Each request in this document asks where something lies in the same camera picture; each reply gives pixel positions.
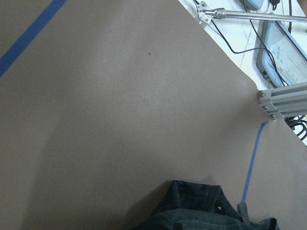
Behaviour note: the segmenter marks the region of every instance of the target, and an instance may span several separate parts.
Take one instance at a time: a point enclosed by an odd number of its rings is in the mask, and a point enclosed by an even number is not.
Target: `white surface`
[[[191,15],[197,20],[197,12],[193,0],[179,0],[181,4],[191,13]],[[205,0],[211,9],[225,8],[230,11],[245,11],[244,6],[238,0]],[[269,1],[265,1],[262,8],[257,12],[270,13],[272,11],[272,5]],[[277,5],[275,14],[289,14],[289,2],[287,0],[281,0]],[[302,9],[298,5],[297,1],[292,1],[292,15],[295,16],[305,16]],[[244,19],[215,19],[214,22],[219,27],[220,31],[223,33],[225,38],[228,40],[229,44],[234,51],[243,51],[246,49],[251,49],[259,47],[260,42],[256,39],[256,34],[254,33],[249,20]],[[261,35],[262,23],[253,20],[255,28]],[[265,90],[269,88],[269,84],[263,79],[257,66],[256,59],[258,51],[249,51],[243,54],[234,54],[231,52],[225,41],[216,31],[212,23],[206,26],[205,23],[201,24],[205,31],[210,35],[210,37],[219,45],[219,47],[227,54],[227,56],[245,73],[247,74],[257,85],[259,90]],[[289,23],[284,22],[284,25],[288,27]],[[292,23],[292,36],[302,47],[302,49],[307,52],[307,23]]]

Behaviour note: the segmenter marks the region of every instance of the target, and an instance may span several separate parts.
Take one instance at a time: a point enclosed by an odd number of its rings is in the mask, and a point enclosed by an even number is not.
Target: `metal bar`
[[[271,20],[271,21],[285,21],[285,22],[306,22],[307,17],[288,16],[268,13],[251,13],[242,11],[226,11],[224,8],[218,8],[214,10],[201,11],[204,15],[209,15],[217,19],[224,18],[241,18],[251,20]]]

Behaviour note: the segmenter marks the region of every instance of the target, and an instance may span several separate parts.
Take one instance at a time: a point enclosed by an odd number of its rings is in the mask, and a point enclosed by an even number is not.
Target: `garment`
[[[274,218],[250,222],[238,214],[219,185],[173,181],[152,216],[132,230],[279,230]]]

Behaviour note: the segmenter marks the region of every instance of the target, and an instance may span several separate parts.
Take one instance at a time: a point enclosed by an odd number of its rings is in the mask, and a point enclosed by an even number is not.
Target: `blue tape strip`
[[[67,0],[53,0],[11,48],[0,58],[0,77],[29,46],[33,39],[41,32],[66,1]]]
[[[245,187],[244,187],[244,192],[243,192],[241,204],[245,203],[246,197],[248,195],[249,182],[250,182],[251,174],[253,172],[253,167],[254,167],[254,162],[255,162],[255,158],[256,158],[257,148],[258,148],[259,141],[260,141],[260,136],[261,136],[263,128],[267,125],[267,123],[268,122],[263,122],[261,124],[259,131],[258,131],[258,134],[257,134],[257,137],[256,137],[253,154],[251,156],[250,163],[249,163],[248,175],[246,177],[246,182],[245,182]]]

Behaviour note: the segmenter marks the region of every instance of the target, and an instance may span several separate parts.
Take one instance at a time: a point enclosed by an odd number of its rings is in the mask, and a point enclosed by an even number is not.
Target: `blue line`
[[[241,204],[245,203],[246,197],[248,195],[248,187],[249,187],[249,182],[250,182],[251,174],[253,172],[253,167],[254,167],[254,162],[255,162],[255,158],[256,158],[257,147],[259,145],[259,141],[260,141],[260,136],[261,136],[262,130],[267,125],[267,123],[268,122],[263,122],[261,124],[261,126],[259,128],[259,131],[258,131],[258,134],[257,134],[257,137],[256,137],[253,154],[251,156],[250,163],[249,163],[248,175],[246,177],[246,182],[245,182],[245,187],[244,187],[244,192],[243,192]]]
[[[47,25],[67,0],[53,0],[29,28],[18,38],[9,50],[0,58],[0,77],[29,46],[34,38]]]

